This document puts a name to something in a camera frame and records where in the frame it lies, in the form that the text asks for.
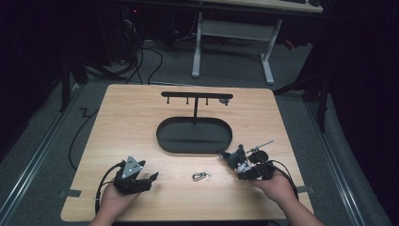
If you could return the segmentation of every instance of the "key ring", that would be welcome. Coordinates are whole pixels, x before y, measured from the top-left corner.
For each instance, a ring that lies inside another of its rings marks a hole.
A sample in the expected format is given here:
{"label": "key ring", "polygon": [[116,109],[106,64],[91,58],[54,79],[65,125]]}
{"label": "key ring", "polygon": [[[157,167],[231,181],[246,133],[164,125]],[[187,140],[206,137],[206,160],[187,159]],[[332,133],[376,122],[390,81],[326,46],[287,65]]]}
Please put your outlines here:
{"label": "key ring", "polygon": [[212,173],[208,170],[204,171],[204,172],[199,172],[199,173],[194,173],[193,174],[193,181],[200,181],[200,180],[205,180],[205,181],[209,181],[211,180],[212,177]]}

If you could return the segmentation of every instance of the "black oval tray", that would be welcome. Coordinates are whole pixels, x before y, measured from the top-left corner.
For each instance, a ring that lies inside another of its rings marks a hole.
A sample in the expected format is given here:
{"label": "black oval tray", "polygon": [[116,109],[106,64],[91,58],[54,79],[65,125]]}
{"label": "black oval tray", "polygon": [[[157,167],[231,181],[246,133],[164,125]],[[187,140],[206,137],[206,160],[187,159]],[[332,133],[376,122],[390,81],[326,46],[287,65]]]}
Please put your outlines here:
{"label": "black oval tray", "polygon": [[229,148],[232,132],[220,119],[172,117],[159,124],[156,138],[169,153],[220,153]]}

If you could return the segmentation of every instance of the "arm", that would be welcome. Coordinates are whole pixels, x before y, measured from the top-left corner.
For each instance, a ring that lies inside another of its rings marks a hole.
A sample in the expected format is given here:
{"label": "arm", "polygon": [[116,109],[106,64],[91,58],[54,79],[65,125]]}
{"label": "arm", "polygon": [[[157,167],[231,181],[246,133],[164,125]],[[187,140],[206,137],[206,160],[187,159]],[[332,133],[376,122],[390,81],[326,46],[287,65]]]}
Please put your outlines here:
{"label": "arm", "polygon": [[111,226],[139,195],[140,193],[122,195],[113,184],[107,185],[101,199],[100,210],[89,226]]}
{"label": "arm", "polygon": [[311,213],[295,196],[287,179],[276,171],[271,180],[249,181],[260,188],[264,195],[274,201],[284,212],[292,226],[319,226],[324,225]]}

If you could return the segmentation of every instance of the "wooden table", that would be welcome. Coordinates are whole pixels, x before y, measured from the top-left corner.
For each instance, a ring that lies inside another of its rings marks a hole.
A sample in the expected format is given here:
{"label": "wooden table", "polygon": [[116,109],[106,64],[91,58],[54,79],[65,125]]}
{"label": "wooden table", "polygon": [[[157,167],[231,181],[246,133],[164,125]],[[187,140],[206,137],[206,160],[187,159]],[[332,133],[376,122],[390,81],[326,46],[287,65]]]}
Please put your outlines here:
{"label": "wooden table", "polygon": [[[162,91],[230,93],[228,106],[217,99],[199,100],[199,117],[213,117],[227,122],[232,129],[228,151],[239,144],[246,150],[270,139],[264,147],[270,159],[283,163],[296,186],[303,180],[284,128],[273,92],[269,89],[206,88],[111,85],[94,123],[87,147],[72,182],[71,189],[81,190],[80,197],[68,197],[61,217],[65,221],[90,221],[94,218],[96,189],[105,172],[132,155],[147,163],[138,178],[148,178],[159,171],[146,191],[120,217],[120,221],[168,220],[247,220],[285,218],[278,206],[247,181],[239,181],[235,172],[218,154],[172,154],[162,150],[156,129],[163,120],[193,115],[194,100],[167,98]],[[210,181],[192,180],[193,173],[209,170]],[[109,174],[111,180],[117,170]],[[300,201],[312,211],[307,193]]]}

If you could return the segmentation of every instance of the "vertical post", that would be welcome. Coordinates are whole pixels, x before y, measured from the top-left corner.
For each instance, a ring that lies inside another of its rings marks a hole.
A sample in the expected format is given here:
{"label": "vertical post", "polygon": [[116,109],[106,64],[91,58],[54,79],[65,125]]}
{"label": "vertical post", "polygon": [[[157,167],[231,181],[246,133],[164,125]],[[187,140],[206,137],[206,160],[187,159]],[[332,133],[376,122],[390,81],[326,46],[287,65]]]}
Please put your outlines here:
{"label": "vertical post", "polygon": [[194,78],[198,78],[200,76],[200,38],[202,35],[201,33],[202,33],[202,12],[199,12],[199,20],[197,22],[196,50],[194,52],[193,72],[191,73],[191,75]]}
{"label": "vertical post", "polygon": [[276,42],[277,35],[279,34],[279,28],[281,27],[281,23],[282,23],[282,19],[278,19],[276,22],[276,25],[273,27],[273,31],[272,31],[272,34],[270,37],[269,45],[266,49],[266,53],[261,54],[263,72],[264,72],[264,76],[266,78],[266,83],[268,85],[274,84],[273,74],[272,74],[272,71],[270,70],[270,65],[269,65],[269,58],[272,53],[273,46]]}
{"label": "vertical post", "polygon": [[193,118],[193,124],[197,123],[197,113],[199,111],[199,97],[196,97],[196,102],[194,103],[194,118]]}

